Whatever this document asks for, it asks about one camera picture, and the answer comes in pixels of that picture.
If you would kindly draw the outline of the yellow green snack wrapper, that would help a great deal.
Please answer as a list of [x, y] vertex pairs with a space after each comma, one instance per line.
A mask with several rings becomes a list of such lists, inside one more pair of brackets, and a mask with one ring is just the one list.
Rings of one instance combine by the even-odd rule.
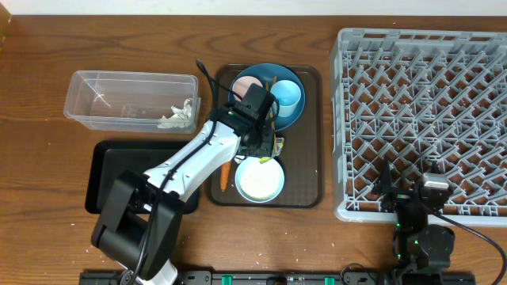
[[269, 157], [260, 158], [259, 162], [263, 164], [279, 156], [283, 149], [283, 146], [284, 146], [284, 138], [275, 137], [271, 155]]

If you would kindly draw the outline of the orange carrot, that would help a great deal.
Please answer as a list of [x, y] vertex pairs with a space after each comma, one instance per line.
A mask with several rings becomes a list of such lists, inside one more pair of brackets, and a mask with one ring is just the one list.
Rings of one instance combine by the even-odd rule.
[[224, 192], [227, 189], [230, 171], [231, 171], [231, 161], [228, 161], [221, 166], [220, 189], [222, 192]]

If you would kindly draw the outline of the white paper napkin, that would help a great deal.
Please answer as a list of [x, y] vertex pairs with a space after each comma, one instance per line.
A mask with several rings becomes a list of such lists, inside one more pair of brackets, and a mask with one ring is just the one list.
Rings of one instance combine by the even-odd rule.
[[159, 129], [185, 128], [189, 127], [194, 118], [193, 99], [185, 99], [181, 108], [172, 106], [173, 115], [170, 117], [162, 116], [158, 120]]

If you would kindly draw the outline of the white tissue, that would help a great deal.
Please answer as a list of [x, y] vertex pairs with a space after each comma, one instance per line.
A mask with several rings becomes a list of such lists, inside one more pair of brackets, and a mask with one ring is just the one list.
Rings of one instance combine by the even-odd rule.
[[237, 164], [241, 164], [243, 161], [246, 160], [246, 156], [244, 155], [236, 155], [234, 157], [234, 161], [237, 163]]

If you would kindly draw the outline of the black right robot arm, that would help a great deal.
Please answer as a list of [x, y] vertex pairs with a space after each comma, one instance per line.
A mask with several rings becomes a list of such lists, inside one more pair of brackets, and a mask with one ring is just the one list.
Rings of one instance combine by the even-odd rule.
[[393, 253], [399, 266], [392, 271], [396, 284], [441, 283], [441, 270], [450, 267], [454, 232], [429, 223], [452, 194], [448, 179], [436, 163], [408, 188], [395, 185], [391, 165], [384, 160], [372, 193], [382, 197], [380, 207], [397, 217]]

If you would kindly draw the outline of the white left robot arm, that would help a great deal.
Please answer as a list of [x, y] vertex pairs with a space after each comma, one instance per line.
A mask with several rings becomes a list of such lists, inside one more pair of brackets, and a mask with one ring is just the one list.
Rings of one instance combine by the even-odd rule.
[[274, 139], [268, 110], [215, 110], [174, 156], [143, 174], [126, 170], [114, 180], [92, 245], [126, 269], [130, 284], [174, 283], [177, 269], [170, 257], [190, 196], [235, 156], [269, 156]]

